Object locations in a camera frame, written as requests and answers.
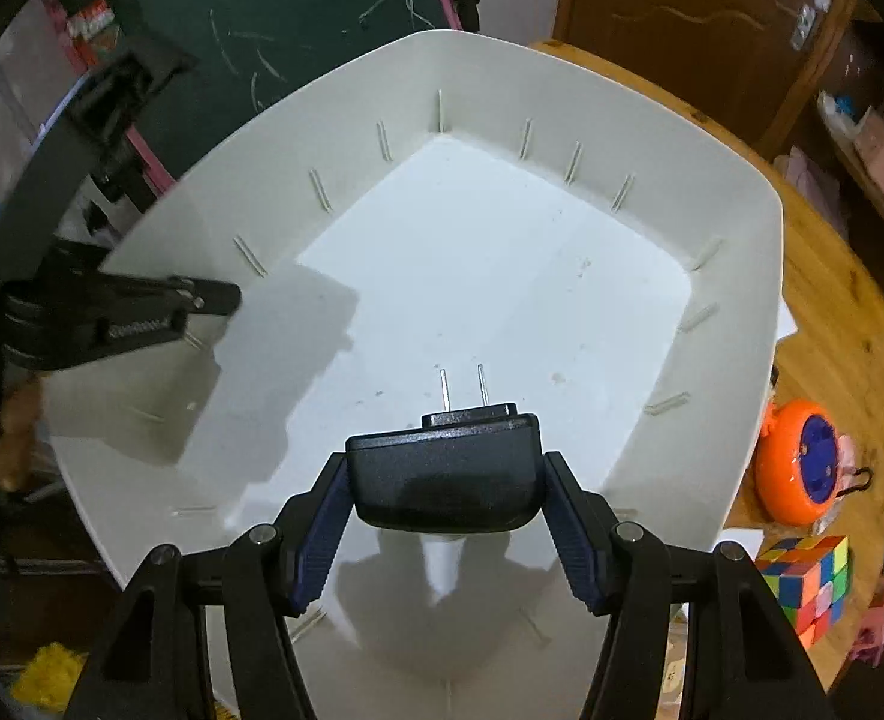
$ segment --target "chalkboard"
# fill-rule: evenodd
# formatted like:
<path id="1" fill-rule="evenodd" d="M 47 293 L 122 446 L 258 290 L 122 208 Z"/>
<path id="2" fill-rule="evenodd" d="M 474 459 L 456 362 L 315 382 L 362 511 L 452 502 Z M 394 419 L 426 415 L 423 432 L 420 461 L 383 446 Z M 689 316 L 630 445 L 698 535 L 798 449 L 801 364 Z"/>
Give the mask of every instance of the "chalkboard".
<path id="1" fill-rule="evenodd" d="M 93 0 L 60 1 L 71 15 Z M 106 1 L 122 35 L 148 29 L 199 60 L 138 122 L 176 178 L 321 74 L 412 32 L 450 24 L 441 0 Z"/>

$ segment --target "door panel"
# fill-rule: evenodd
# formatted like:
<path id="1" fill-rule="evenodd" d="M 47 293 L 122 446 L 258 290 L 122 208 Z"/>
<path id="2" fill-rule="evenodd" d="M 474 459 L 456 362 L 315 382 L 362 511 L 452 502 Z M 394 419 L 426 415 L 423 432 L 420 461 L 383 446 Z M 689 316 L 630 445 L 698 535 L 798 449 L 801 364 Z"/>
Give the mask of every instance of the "door panel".
<path id="1" fill-rule="evenodd" d="M 805 60 L 790 45 L 813 0 L 574 0 L 568 41 L 645 76 L 749 143 Z"/>

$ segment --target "colorful cube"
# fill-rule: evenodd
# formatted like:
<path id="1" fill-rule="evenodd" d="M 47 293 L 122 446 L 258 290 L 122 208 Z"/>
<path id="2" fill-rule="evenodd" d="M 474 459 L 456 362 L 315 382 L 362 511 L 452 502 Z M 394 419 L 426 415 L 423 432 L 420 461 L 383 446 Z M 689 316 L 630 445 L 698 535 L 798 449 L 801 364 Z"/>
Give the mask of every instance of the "colorful cube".
<path id="1" fill-rule="evenodd" d="M 820 640 L 842 617 L 848 562 L 846 536 L 784 538 L 756 560 L 765 584 L 805 647 Z"/>

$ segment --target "round wooden table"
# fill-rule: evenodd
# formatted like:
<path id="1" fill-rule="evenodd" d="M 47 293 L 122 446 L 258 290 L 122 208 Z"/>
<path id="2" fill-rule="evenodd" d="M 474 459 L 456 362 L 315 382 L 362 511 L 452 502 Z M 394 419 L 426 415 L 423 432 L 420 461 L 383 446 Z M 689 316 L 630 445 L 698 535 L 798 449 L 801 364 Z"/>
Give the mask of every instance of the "round wooden table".
<path id="1" fill-rule="evenodd" d="M 558 41 L 533 47 L 616 80 L 684 116 L 751 162 L 781 196 L 786 228 L 781 291 L 799 332 L 781 341 L 775 353 L 780 372 L 776 402 L 805 397 L 822 404 L 839 430 L 855 440 L 858 464 L 875 471 L 871 490 L 844 498 L 828 531 L 847 535 L 853 551 L 845 613 L 810 649 L 819 679 L 828 689 L 845 664 L 884 559 L 884 296 L 845 242 L 794 187 L 720 124 L 650 81 L 576 47 Z M 726 525 L 764 528 L 767 542 L 786 534 L 762 509 L 751 466 Z"/>

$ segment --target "plug prong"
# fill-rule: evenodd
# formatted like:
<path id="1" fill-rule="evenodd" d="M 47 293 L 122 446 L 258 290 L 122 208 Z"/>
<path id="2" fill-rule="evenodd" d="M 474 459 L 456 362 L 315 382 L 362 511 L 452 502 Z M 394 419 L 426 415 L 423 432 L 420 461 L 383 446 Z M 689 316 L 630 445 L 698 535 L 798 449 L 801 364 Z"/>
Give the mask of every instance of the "plug prong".
<path id="1" fill-rule="evenodd" d="M 445 368 L 439 370 L 439 378 L 442 379 L 442 409 L 450 412 L 452 407 L 449 405 L 449 380 L 445 375 Z"/>
<path id="2" fill-rule="evenodd" d="M 482 390 L 482 405 L 489 405 L 489 391 L 485 389 L 485 368 L 479 363 L 479 389 Z"/>

